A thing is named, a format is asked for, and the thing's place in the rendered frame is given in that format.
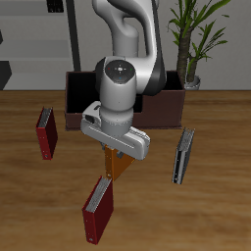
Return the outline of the small red book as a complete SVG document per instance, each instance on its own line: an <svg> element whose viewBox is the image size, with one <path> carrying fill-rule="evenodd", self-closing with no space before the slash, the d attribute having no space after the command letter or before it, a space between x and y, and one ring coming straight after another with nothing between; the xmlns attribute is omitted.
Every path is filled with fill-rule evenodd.
<svg viewBox="0 0 251 251"><path fill-rule="evenodd" d="M52 108L42 108L35 129L42 158L44 160L51 160L58 140Z"/></svg>

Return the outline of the large red book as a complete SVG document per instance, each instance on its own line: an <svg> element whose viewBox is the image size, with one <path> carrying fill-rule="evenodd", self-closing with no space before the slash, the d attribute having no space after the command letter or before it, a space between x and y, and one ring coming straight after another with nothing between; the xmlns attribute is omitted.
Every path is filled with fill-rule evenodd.
<svg viewBox="0 0 251 251"><path fill-rule="evenodd" d="M100 176L82 207L87 242L98 244L113 211L113 182Z"/></svg>

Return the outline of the dark brown desk caddy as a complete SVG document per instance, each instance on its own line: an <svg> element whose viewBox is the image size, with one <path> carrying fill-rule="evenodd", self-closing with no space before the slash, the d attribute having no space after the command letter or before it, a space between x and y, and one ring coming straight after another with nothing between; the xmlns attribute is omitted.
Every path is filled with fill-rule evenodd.
<svg viewBox="0 0 251 251"><path fill-rule="evenodd" d="M185 90L177 71L166 71L167 82L155 96L136 95L132 125L139 129L182 128ZM95 72L67 72L66 130L80 130L82 112L99 100Z"/></svg>

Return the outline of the grey shelf unit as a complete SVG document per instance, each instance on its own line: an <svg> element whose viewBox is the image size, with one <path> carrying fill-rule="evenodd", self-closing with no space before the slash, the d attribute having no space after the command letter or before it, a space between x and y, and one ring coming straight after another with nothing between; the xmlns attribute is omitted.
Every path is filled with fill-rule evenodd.
<svg viewBox="0 0 251 251"><path fill-rule="evenodd" d="M75 0L0 0L0 90L63 90L79 70Z"/></svg>

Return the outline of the green pot plant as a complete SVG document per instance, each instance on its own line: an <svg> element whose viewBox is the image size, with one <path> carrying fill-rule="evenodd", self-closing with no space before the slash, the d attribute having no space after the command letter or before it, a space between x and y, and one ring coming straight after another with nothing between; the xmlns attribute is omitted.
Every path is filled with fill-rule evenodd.
<svg viewBox="0 0 251 251"><path fill-rule="evenodd" d="M198 0L177 0L178 11L171 9L175 17L169 21L168 30L175 37L174 44L178 47L176 70L186 90L198 90L200 87L201 79L196 74L198 62L202 59L208 61L210 50L226 44L224 27L211 34L215 21L202 23L229 2L219 0L213 3L209 0L199 10Z"/></svg>

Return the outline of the black book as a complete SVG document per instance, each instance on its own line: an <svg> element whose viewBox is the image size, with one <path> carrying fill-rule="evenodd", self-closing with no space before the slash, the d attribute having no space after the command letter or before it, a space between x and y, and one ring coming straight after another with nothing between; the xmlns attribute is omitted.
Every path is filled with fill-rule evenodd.
<svg viewBox="0 0 251 251"><path fill-rule="evenodd" d="M182 132L178 146L176 148L176 158L172 178L173 183L182 184L183 177L189 162L194 132L194 129L189 128L185 128Z"/></svg>

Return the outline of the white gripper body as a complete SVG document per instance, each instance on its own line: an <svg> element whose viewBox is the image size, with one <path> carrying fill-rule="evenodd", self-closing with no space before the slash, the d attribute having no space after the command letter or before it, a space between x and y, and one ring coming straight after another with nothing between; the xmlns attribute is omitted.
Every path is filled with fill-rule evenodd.
<svg viewBox="0 0 251 251"><path fill-rule="evenodd" d="M146 133L139 132L138 129L133 126L128 133L121 137L110 136L104 133L99 126L95 126L85 120L81 120L80 128L84 134L136 160L143 160L148 153L150 137Z"/></svg>

